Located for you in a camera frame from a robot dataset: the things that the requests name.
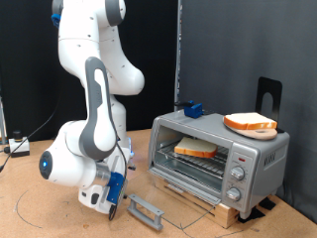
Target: cable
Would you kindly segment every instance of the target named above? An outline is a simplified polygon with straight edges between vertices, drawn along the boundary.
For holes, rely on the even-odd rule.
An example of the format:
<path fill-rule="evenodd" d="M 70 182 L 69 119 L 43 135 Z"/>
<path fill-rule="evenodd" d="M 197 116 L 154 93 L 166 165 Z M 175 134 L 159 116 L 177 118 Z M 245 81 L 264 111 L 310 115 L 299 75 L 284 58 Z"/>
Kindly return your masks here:
<path fill-rule="evenodd" d="M 124 161 L 125 161 L 125 176 L 124 176 L 124 178 L 126 179 L 126 177 L 127 177 L 127 166 L 128 166 L 127 165 L 127 160 L 126 160 L 125 154 L 123 153 L 123 151 L 122 151 L 121 147 L 119 146 L 118 142 L 116 143 L 116 145 L 117 145 L 119 151 L 121 152 L 121 154 L 122 154 L 122 156 L 124 158 Z"/>
<path fill-rule="evenodd" d="M 52 115 L 50 116 L 50 118 L 42 125 L 40 126 L 37 130 L 35 130 L 34 132 L 32 132 L 30 134 L 30 136 L 28 136 L 24 141 L 21 142 L 21 144 L 13 151 L 10 153 L 10 155 L 7 157 L 5 163 L 0 167 L 0 173 L 3 171 L 4 167 L 6 166 L 8 160 L 10 159 L 11 155 L 17 151 L 22 145 L 23 143 L 25 143 L 27 140 L 29 140 L 29 138 L 31 138 L 34 134 L 36 134 L 39 130 L 41 130 L 45 125 L 48 124 L 49 121 L 51 121 L 51 119 L 53 118 L 53 116 L 55 115 L 55 113 L 57 112 L 57 109 L 58 109 L 58 106 L 59 106 L 59 103 L 60 103 L 60 99 L 61 99 L 61 93 L 62 93 L 62 89 L 63 89 L 63 85 L 61 87 L 61 90 L 60 90 L 60 93 L 59 93 L 59 99 L 58 99 L 58 102 L 57 102 L 57 105 L 55 107 L 55 110 L 53 111 Z"/>

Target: black wall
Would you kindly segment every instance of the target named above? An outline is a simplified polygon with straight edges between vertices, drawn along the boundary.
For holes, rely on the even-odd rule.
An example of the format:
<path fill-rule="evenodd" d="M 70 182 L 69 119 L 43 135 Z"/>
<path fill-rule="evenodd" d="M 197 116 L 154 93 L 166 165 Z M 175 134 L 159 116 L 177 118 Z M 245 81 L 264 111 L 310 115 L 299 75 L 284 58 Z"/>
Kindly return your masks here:
<path fill-rule="evenodd" d="M 128 60 L 146 79 L 136 96 L 118 96 L 127 109 L 127 129 L 152 128 L 155 117 L 173 110 L 177 0 L 126 0 L 119 26 Z M 31 141 L 56 136 L 60 126 L 86 118 L 84 90 L 58 61 L 57 28 L 51 21 L 52 1 L 0 2 L 0 79 L 7 133 L 31 134 L 54 118 Z"/>
<path fill-rule="evenodd" d="M 278 195 L 317 222 L 317 1 L 183 0 L 180 100 L 255 111 L 258 79 L 282 82 L 290 135 Z"/>

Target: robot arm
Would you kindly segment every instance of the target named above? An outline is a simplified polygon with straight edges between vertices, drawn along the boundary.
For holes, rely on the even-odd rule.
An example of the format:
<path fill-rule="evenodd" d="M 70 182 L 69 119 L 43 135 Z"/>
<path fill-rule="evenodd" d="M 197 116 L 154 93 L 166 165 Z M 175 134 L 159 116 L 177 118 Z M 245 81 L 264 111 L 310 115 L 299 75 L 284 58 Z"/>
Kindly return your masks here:
<path fill-rule="evenodd" d="M 42 154 L 40 171 L 53 183 L 79 187 L 84 205 L 111 213 L 127 185 L 131 151 L 117 143 L 110 92 L 138 94 L 144 86 L 142 73 L 126 59 L 120 45 L 116 25 L 124 18 L 125 4 L 123 0 L 53 0 L 53 12 L 61 14 L 59 60 L 84 87 L 87 119 L 61 127 Z"/>

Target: blue object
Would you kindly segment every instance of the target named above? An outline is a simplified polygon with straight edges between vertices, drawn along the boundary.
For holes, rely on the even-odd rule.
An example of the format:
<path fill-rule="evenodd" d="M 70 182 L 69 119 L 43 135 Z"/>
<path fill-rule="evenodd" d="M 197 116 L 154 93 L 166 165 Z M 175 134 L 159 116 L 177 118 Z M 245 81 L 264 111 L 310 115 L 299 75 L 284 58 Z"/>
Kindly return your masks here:
<path fill-rule="evenodd" d="M 191 107 L 184 106 L 184 113 L 185 113 L 185 116 L 192 117 L 195 119 L 200 117 L 203 114 L 202 103 L 193 105 Z"/>
<path fill-rule="evenodd" d="M 55 25 L 57 28 L 59 28 L 60 15 L 59 14 L 52 14 L 51 18 L 53 21 L 53 25 Z"/>
<path fill-rule="evenodd" d="M 135 153 L 132 151 L 132 142 L 131 142 L 131 138 L 129 137 L 129 147 L 130 147 L 130 156 L 131 158 L 133 158 L 135 156 Z"/>
<path fill-rule="evenodd" d="M 121 174 L 111 172 L 110 181 L 107 184 L 107 186 L 110 186 L 110 190 L 107 196 L 108 201 L 117 204 L 118 195 L 121 191 L 121 186 L 123 182 L 124 178 Z"/>

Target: bread slice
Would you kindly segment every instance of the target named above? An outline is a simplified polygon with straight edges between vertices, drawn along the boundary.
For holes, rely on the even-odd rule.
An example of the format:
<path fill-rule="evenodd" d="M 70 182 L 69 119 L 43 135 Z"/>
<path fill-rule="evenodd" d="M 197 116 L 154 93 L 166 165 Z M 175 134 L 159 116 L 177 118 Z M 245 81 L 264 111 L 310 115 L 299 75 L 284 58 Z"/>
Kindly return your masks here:
<path fill-rule="evenodd" d="M 275 129 L 277 123 L 257 112 L 235 113 L 224 117 L 224 123 L 238 130 Z"/>
<path fill-rule="evenodd" d="M 212 158 L 216 155 L 217 148 L 217 145 L 213 143 L 184 137 L 178 145 L 175 146 L 174 151 L 188 156 Z"/>

